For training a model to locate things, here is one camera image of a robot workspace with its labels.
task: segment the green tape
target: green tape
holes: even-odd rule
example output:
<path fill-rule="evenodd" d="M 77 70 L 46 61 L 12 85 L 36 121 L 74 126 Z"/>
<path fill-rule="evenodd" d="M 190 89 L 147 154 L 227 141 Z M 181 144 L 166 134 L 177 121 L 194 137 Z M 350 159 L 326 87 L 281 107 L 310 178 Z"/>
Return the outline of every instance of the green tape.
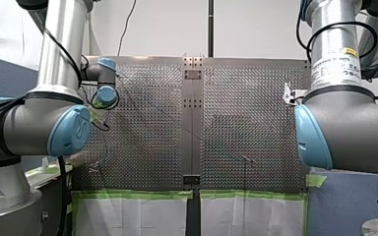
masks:
<path fill-rule="evenodd" d="M 327 180 L 325 175 L 308 174 L 306 175 L 306 186 L 310 188 L 321 188 Z"/>
<path fill-rule="evenodd" d="M 74 199 L 134 199 L 134 200 L 179 200 L 192 199 L 192 191 L 148 192 L 133 190 L 74 191 Z"/>
<path fill-rule="evenodd" d="M 235 197 L 246 197 L 251 199 L 269 199 L 269 200 L 290 200 L 303 201 L 306 194 L 281 194 L 260 191 L 243 191 L 243 190 L 201 190 L 202 199 L 230 199 Z"/>

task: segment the screw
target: screw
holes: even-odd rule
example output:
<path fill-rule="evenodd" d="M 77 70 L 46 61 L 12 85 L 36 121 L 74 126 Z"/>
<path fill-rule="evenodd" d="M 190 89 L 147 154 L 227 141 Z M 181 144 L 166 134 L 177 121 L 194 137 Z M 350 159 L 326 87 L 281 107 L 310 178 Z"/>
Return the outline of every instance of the screw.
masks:
<path fill-rule="evenodd" d="M 43 211 L 41 214 L 41 222 L 45 222 L 48 220 L 48 211 Z"/>

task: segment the pegboard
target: pegboard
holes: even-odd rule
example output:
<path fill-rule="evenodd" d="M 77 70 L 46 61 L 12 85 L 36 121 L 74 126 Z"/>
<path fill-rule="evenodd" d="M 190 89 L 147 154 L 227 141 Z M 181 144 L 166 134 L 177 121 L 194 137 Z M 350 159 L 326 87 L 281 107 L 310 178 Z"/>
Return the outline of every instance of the pegboard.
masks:
<path fill-rule="evenodd" d="M 294 109 L 284 83 L 309 88 L 304 61 L 205 59 L 202 189 L 301 192 Z"/>
<path fill-rule="evenodd" d="M 286 82 L 309 87 L 304 61 L 204 58 L 191 81 L 184 58 L 114 59 L 120 102 L 110 131 L 92 130 L 74 189 L 181 190 L 183 175 L 200 174 L 201 189 L 304 190 L 282 100 Z"/>

